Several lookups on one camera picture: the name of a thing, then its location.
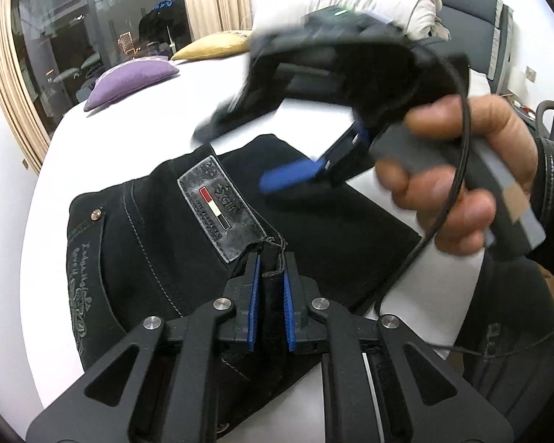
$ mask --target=metal rivet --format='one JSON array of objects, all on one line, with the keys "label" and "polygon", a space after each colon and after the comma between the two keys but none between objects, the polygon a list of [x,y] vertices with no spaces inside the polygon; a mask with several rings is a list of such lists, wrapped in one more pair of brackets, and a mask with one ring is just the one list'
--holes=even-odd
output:
[{"label": "metal rivet", "polygon": [[218,298],[213,302],[213,307],[218,310],[225,310],[232,306],[232,302],[227,298]]},{"label": "metal rivet", "polygon": [[330,301],[326,298],[314,298],[312,300],[312,307],[314,309],[327,309],[330,306]]},{"label": "metal rivet", "polygon": [[90,219],[93,221],[93,222],[96,222],[101,216],[103,216],[103,210],[101,210],[100,208],[97,208],[96,210],[94,210],[91,215],[90,215]]},{"label": "metal rivet", "polygon": [[382,316],[382,325],[390,330],[393,330],[394,328],[398,328],[400,326],[400,320],[394,315],[384,315]]},{"label": "metal rivet", "polygon": [[163,321],[157,316],[148,316],[148,318],[143,320],[143,327],[146,330],[156,330],[156,328],[160,328],[162,323]]}]

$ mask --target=wire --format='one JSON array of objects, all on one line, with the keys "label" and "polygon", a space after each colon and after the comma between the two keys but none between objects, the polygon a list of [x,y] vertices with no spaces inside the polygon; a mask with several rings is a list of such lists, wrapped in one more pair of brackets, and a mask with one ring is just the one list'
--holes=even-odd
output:
[{"label": "wire", "polygon": [[468,165],[468,158],[470,158],[470,143],[471,143],[471,115],[470,115],[470,106],[468,105],[468,93],[467,88],[465,88],[462,83],[461,76],[459,76],[458,71],[455,67],[445,58],[442,58],[427,47],[423,47],[431,56],[435,57],[439,64],[443,67],[446,74],[452,79],[455,89],[459,95],[462,106],[462,136],[461,136],[461,157],[459,158],[459,164],[455,171],[455,176],[453,183],[451,184],[451,189],[449,190],[449,196],[445,200],[445,204],[435,222],[431,228],[425,233],[423,239],[415,246],[412,251],[406,256],[405,260],[399,266],[399,268],[391,275],[390,278],[378,289],[378,294],[380,298],[377,298],[374,303],[374,309],[377,314],[380,314],[380,309],[382,306],[382,301],[385,295],[390,291],[390,288],[396,284],[398,280],[406,273],[410,268],[411,264],[421,255],[427,245],[435,237],[437,232],[444,225],[447,215],[451,211],[451,208],[455,205],[459,198],[459,191],[464,183],[465,172]]},{"label": "wire", "polygon": [[522,348],[519,348],[517,350],[513,351],[507,351],[506,353],[497,353],[494,355],[489,355],[486,353],[481,353],[480,351],[474,351],[469,350],[468,348],[464,348],[461,346],[449,346],[449,345],[437,345],[436,343],[430,343],[426,341],[425,343],[429,345],[431,348],[434,348],[436,350],[449,350],[449,351],[455,351],[457,353],[464,353],[467,355],[477,356],[479,358],[483,358],[485,360],[496,360],[498,358],[508,358],[509,356],[515,356],[520,353],[524,353],[526,351],[532,350],[533,348],[540,346],[542,343],[548,341],[551,337],[554,336],[554,331],[551,331],[550,333],[544,335],[542,338],[540,338],[537,341],[534,341],[533,343],[524,346]]}]

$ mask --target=hand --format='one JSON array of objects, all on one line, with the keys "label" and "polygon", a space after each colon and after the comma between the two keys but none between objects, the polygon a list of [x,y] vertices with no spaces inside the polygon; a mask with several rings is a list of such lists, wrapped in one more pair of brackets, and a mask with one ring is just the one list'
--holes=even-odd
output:
[{"label": "hand", "polygon": [[[538,169],[538,150],[526,125],[501,97],[488,95],[468,101],[472,133],[487,139],[529,197]],[[462,128],[459,97],[447,96],[433,105],[412,109],[404,122],[421,137],[456,138]],[[410,176],[393,160],[382,159],[376,162],[375,169],[380,183],[391,191],[394,203],[405,210],[416,210],[419,225],[429,229],[449,195],[455,168],[438,166]],[[490,192],[463,190],[437,234],[437,247],[454,255],[476,253],[484,245],[483,230],[493,222],[495,213],[495,198]]]}]

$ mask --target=purple pillow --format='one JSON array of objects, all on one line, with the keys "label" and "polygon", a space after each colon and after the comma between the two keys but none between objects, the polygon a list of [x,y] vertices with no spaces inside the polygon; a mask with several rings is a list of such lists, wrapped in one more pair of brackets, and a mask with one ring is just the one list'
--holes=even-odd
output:
[{"label": "purple pillow", "polygon": [[136,58],[121,63],[103,73],[96,81],[95,89],[84,105],[84,111],[115,102],[177,73],[178,68],[159,56]]}]

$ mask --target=white bed sheet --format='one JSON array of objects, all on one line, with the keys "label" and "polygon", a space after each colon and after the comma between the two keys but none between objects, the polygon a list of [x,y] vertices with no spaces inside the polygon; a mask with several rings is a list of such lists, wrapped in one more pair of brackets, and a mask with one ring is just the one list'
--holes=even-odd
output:
[{"label": "white bed sheet", "polygon": [[[93,114],[82,106],[62,120],[45,158],[28,217],[21,258],[21,320],[27,356],[44,406],[83,374],[72,335],[66,283],[66,226],[72,199],[147,175],[161,162],[194,149],[191,135],[246,75],[247,56],[181,65],[175,78]],[[275,133],[310,157],[320,155],[349,126],[341,107],[284,102],[272,116],[214,142],[218,154],[258,134]],[[350,184],[417,229],[412,212],[394,208],[372,172]],[[386,298],[424,340],[452,344],[480,270],[482,254],[453,258],[435,248]],[[317,368],[253,415],[225,442],[324,441],[321,375]]]}]

